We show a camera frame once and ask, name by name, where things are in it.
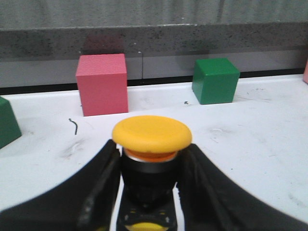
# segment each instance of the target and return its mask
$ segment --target speckled granite ledge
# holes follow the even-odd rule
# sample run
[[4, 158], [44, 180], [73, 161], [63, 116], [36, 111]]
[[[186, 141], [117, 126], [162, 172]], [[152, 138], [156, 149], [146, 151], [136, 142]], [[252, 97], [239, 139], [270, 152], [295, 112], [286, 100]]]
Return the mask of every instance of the speckled granite ledge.
[[[306, 0], [0, 0], [0, 67], [124, 52], [133, 58], [131, 78], [141, 78], [150, 65], [144, 57], [285, 50], [300, 51], [295, 63], [301, 67], [308, 56], [307, 12]], [[12, 66], [4, 66], [9, 83]], [[170, 75], [191, 74], [191, 68]]]

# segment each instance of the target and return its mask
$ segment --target pink object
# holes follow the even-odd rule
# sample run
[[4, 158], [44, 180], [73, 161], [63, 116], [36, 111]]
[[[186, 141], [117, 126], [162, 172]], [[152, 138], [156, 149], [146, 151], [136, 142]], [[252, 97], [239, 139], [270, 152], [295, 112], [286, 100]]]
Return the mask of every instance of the pink object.
[[82, 55], [76, 79], [84, 116], [128, 112], [124, 54]]
[[305, 71], [304, 71], [303, 80], [304, 80], [306, 83], [308, 83], [308, 61], [307, 61], [306, 68], [305, 68]]

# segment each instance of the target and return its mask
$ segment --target table surface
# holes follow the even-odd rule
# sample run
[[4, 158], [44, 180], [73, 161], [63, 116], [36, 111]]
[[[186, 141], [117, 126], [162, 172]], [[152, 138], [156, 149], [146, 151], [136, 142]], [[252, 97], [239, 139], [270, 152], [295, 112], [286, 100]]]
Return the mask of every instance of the table surface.
[[191, 83], [128, 88], [129, 113], [83, 117], [77, 90], [6, 95], [22, 137], [0, 149], [0, 210], [72, 176], [136, 115], [182, 121], [249, 193], [308, 223], [308, 85], [302, 75], [240, 79], [233, 103], [200, 105]]

